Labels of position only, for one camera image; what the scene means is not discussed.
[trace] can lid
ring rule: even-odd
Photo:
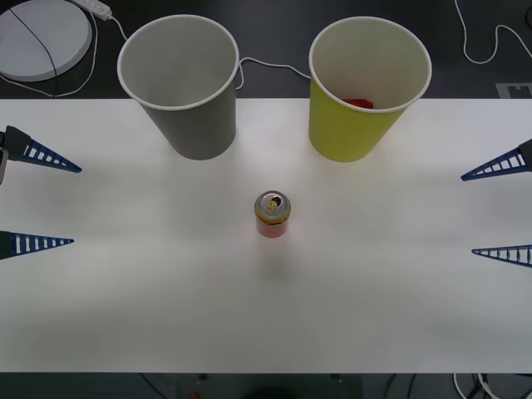
[[[292,206],[287,196],[278,191],[266,191],[255,201],[255,214],[267,224],[279,224],[288,219]]]

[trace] dark floor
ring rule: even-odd
[[[494,28],[506,24],[532,46],[525,12],[532,0],[459,0],[468,27],[468,52],[485,60],[493,51]],[[0,12],[21,0],[4,0]],[[469,63],[462,54],[463,32],[454,0],[106,0],[127,35],[158,17],[190,13],[214,19],[227,27],[242,57],[293,65],[308,73],[308,50],[328,24],[345,17],[369,15],[400,23],[426,45],[433,62],[428,98],[497,98],[496,83],[532,82],[532,60],[518,40],[500,31],[499,52],[486,65]],[[91,81],[70,98],[126,97],[116,76],[116,59],[124,41],[116,24],[97,20],[100,42]],[[67,92],[86,79],[92,50],[72,70],[59,77],[58,92]],[[307,97],[308,82],[288,70],[245,65],[241,97]],[[53,83],[36,88],[52,92]],[[0,98],[44,98],[0,81]]]
[[[209,375],[201,381],[193,374],[147,374],[150,382],[167,399],[384,399],[390,375]],[[460,374],[462,391],[473,387],[469,374]],[[390,386],[387,399],[404,399],[411,374],[399,375]],[[532,378],[489,375],[490,388],[504,399],[518,399],[532,388]],[[0,374],[0,397],[16,399],[161,399],[139,374]],[[459,399],[450,374],[419,374],[411,399]]]

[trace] gray paper cup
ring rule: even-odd
[[[195,15],[157,19],[127,40],[117,68],[126,93],[181,155],[207,160],[229,148],[239,49],[227,29]]]

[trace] power strip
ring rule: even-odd
[[[107,21],[113,13],[108,5],[98,0],[70,0],[85,11],[92,12],[96,17],[102,21]]]

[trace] soda can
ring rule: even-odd
[[[280,237],[288,227],[292,206],[288,197],[278,191],[266,191],[255,201],[257,230],[264,237]]]

